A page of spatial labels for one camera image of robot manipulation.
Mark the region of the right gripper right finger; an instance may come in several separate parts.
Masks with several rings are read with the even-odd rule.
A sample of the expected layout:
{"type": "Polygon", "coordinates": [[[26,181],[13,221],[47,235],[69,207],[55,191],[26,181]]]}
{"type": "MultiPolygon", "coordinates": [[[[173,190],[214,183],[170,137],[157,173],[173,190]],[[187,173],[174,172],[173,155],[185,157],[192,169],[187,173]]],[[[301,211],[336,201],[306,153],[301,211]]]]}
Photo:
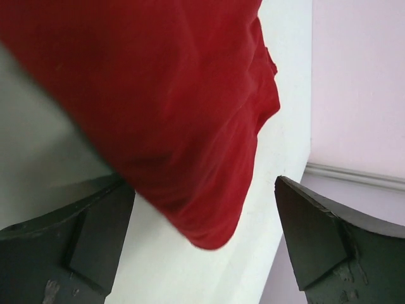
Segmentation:
{"type": "Polygon", "coordinates": [[[404,227],[359,212],[285,176],[275,199],[308,303],[404,303],[404,227]]]}

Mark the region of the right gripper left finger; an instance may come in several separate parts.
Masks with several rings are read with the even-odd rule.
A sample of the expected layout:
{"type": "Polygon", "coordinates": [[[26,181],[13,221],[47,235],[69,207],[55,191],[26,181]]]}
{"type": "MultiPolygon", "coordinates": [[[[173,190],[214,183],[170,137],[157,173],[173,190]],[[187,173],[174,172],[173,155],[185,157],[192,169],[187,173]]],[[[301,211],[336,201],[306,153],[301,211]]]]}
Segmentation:
{"type": "Polygon", "coordinates": [[[94,194],[1,230],[1,303],[104,303],[135,191],[118,175],[94,194]]]}

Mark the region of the red t shirt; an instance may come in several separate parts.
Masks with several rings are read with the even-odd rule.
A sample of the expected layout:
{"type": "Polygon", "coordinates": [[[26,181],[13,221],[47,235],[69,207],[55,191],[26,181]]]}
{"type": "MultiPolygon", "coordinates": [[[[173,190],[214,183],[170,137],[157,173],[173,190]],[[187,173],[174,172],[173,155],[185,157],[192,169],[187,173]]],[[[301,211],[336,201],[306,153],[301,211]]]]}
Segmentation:
{"type": "Polygon", "coordinates": [[[280,109],[260,1],[2,1],[1,42],[194,246],[233,236],[280,109]]]}

